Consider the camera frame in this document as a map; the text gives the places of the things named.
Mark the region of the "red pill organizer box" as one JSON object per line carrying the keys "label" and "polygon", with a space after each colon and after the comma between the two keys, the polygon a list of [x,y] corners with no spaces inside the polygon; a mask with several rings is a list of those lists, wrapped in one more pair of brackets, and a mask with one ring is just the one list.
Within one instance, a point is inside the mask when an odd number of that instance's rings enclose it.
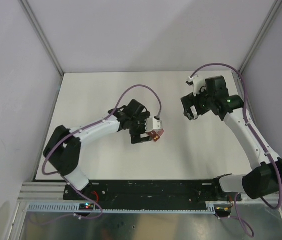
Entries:
{"label": "red pill organizer box", "polygon": [[164,132],[165,131],[163,129],[153,130],[149,133],[149,135],[151,136],[154,142],[157,142],[161,138],[161,136],[164,134]]}

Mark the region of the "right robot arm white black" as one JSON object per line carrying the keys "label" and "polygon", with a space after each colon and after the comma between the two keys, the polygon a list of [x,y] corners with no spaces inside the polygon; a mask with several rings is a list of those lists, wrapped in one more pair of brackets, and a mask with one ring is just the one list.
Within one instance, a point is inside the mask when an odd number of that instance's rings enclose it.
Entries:
{"label": "right robot arm white black", "polygon": [[244,193],[259,199],[282,192],[282,158],[265,141],[244,109],[239,95],[230,95],[225,78],[216,76],[190,77],[187,82],[192,93],[181,98],[183,114],[190,121],[212,112],[234,133],[249,161],[251,172],[217,177],[212,187],[213,197],[224,200],[230,193]]}

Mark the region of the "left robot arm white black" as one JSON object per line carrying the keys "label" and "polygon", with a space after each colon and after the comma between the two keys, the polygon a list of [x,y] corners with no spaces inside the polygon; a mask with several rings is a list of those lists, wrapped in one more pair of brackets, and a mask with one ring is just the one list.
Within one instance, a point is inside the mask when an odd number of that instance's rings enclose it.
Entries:
{"label": "left robot arm white black", "polygon": [[128,130],[131,144],[150,142],[146,134],[146,121],[150,111],[133,99],[114,111],[105,120],[98,120],[81,128],[58,126],[49,139],[43,156],[52,164],[56,172],[74,187],[74,193],[80,199],[88,199],[92,194],[89,178],[79,166],[83,146],[93,143],[110,134]]}

